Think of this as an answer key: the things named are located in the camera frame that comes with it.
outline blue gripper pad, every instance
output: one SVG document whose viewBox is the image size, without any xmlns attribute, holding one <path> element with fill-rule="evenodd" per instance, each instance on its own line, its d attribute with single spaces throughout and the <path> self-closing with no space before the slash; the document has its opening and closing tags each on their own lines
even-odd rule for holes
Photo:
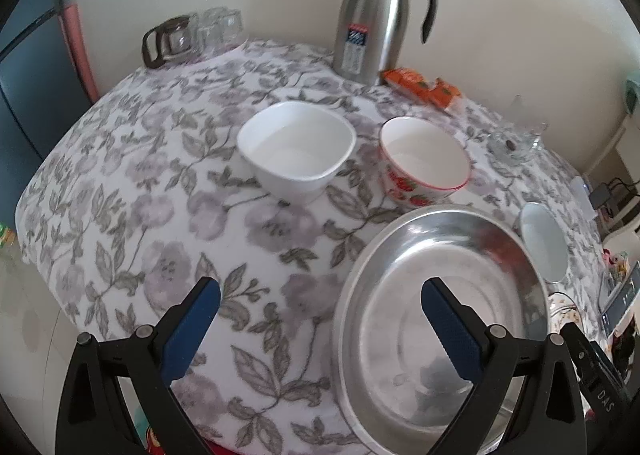
<svg viewBox="0 0 640 455">
<path fill-rule="evenodd" d="M 431 279 L 422 285 L 420 300 L 422 312 L 435 330 L 456 372 L 462 379 L 476 384 L 482 377 L 480 345 Z"/>
<path fill-rule="evenodd" d="M 160 375 L 165 386 L 184 377 L 219 308 L 220 287 L 211 279 L 164 344 Z"/>
</svg>

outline cable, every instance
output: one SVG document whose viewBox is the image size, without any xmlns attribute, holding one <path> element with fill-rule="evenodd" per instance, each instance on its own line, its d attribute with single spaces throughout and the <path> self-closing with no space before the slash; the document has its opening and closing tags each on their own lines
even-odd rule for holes
<svg viewBox="0 0 640 455">
<path fill-rule="evenodd" d="M 608 186 L 611 194 L 613 194 L 613 190 L 616 189 L 618 186 L 623 186 L 624 188 L 626 188 L 627 193 L 634 194 L 633 191 L 631 191 L 631 188 L 622 182 L 619 182 L 618 184 L 614 184 L 613 186 Z"/>
<path fill-rule="evenodd" d="M 626 183 L 625 181 L 623 181 L 620 177 L 613 177 L 613 178 L 609 181 L 609 183 L 607 183 L 607 188 L 612 189 L 611 184 L 613 184 L 613 181 L 614 181 L 614 180 L 620 181 L 620 184 L 622 184 L 623 186 L 625 186 L 626 188 L 629 188 L 629 189 L 634 188 L 634 187 L 638 186 L 638 184 L 640 184 L 640 180 L 639 180 L 639 181 L 636 181 L 636 182 L 634 182 L 634 183 L 631 183 L 631 184 L 627 184 L 627 183 Z"/>
</svg>

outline black handle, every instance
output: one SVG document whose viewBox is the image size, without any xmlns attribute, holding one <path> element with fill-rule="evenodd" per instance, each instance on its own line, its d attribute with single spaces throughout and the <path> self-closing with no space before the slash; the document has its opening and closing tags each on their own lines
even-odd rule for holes
<svg viewBox="0 0 640 455">
<path fill-rule="evenodd" d="M 429 32 L 431 32 L 431 27 L 433 27 L 433 21 L 436 18 L 437 9 L 438 0 L 429 0 L 429 10 L 427 11 L 427 16 L 425 16 L 424 22 L 422 23 L 422 43 L 426 43 L 427 38 L 429 37 Z"/>
<path fill-rule="evenodd" d="M 154 60 L 151 59 L 149 54 L 149 43 L 148 39 L 153 33 L 156 33 L 156 53 L 158 57 Z M 160 50 L 160 41 L 162 39 L 162 29 L 160 27 L 153 27 L 151 30 L 147 31 L 146 34 L 142 37 L 142 61 L 145 63 L 145 66 L 150 69 L 158 69 L 162 65 L 166 63 L 164 58 L 162 57 Z"/>
</svg>

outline glass mug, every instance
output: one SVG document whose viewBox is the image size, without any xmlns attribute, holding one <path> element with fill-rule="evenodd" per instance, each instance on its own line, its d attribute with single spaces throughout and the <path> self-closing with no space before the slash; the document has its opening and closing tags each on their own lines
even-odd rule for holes
<svg viewBox="0 0 640 455">
<path fill-rule="evenodd" d="M 488 149 L 509 166 L 528 161 L 542 146 L 542 134 L 548 122 L 524 107 L 522 98 L 516 96 L 497 130 L 487 139 Z"/>
<path fill-rule="evenodd" d="M 220 54 L 246 41 L 239 10 L 222 7 L 207 9 L 200 16 L 198 41 L 203 51 Z"/>
<path fill-rule="evenodd" d="M 183 14 L 171 18 L 146 32 L 142 38 L 142 59 L 145 66 L 157 69 L 165 63 L 180 63 L 200 53 L 198 15 Z M 156 58 L 151 59 L 148 39 L 156 33 Z"/>
</svg>

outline white bowl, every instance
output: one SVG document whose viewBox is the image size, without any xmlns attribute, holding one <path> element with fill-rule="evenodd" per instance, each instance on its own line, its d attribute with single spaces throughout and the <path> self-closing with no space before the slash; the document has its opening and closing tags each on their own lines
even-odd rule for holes
<svg viewBox="0 0 640 455">
<path fill-rule="evenodd" d="M 262 187 L 293 204 L 318 197 L 355 144 L 349 121 L 303 101 L 272 104 L 238 133 L 238 149 Z"/>
<path fill-rule="evenodd" d="M 455 137 L 418 117 L 395 117 L 380 129 L 380 180 L 409 208 L 430 206 L 462 188 L 471 163 Z"/>
<path fill-rule="evenodd" d="M 564 232 L 549 210 L 537 202 L 524 204 L 514 229 L 540 276 L 548 283 L 562 281 L 569 267 L 569 248 Z"/>
</svg>

